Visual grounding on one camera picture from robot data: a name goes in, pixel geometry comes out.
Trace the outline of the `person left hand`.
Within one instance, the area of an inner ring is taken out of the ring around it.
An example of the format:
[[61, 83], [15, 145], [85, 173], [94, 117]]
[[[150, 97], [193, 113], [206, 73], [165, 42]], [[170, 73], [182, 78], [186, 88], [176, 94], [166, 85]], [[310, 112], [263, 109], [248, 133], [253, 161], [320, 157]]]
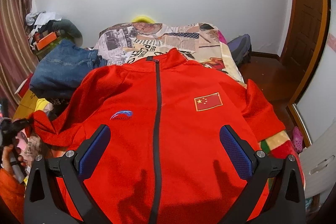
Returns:
[[19, 181], [19, 180], [18, 180], [17, 176], [14, 173], [13, 166], [11, 165], [11, 162], [12, 162], [12, 160], [11, 160], [11, 153], [12, 153], [13, 149], [18, 154], [17, 161], [19, 162], [19, 164], [23, 168], [26, 167], [26, 162], [23, 159], [23, 156], [21, 155], [21, 149], [19, 147], [17, 147], [18, 143], [19, 143], [19, 140], [15, 139], [14, 140], [14, 144], [11, 144], [11, 145], [8, 145], [8, 146], [4, 146], [3, 147], [3, 152], [2, 152], [2, 166], [3, 166], [3, 169], [10, 176], [13, 176], [13, 178], [15, 178], [17, 181]]

